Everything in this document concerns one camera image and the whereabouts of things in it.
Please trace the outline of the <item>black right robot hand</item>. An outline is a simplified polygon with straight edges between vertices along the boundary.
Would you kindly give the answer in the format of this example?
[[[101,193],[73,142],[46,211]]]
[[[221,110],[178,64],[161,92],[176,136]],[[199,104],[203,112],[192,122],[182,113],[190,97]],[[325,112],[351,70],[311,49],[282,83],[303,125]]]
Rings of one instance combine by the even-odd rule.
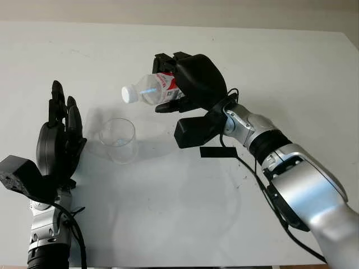
[[[172,57],[164,53],[156,54],[152,73],[161,72],[174,76],[175,84],[184,96],[157,105],[157,113],[183,113],[198,108],[208,111],[227,96],[222,74],[203,54],[177,52]]]

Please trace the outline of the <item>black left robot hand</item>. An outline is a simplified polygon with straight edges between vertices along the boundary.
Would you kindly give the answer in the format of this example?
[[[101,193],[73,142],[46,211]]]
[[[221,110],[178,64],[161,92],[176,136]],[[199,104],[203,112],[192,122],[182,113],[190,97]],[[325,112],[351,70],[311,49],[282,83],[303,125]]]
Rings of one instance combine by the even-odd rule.
[[[51,178],[57,188],[74,189],[76,182],[72,176],[86,142],[75,99],[65,98],[61,83],[53,81],[48,121],[40,129],[36,147],[40,172]]]

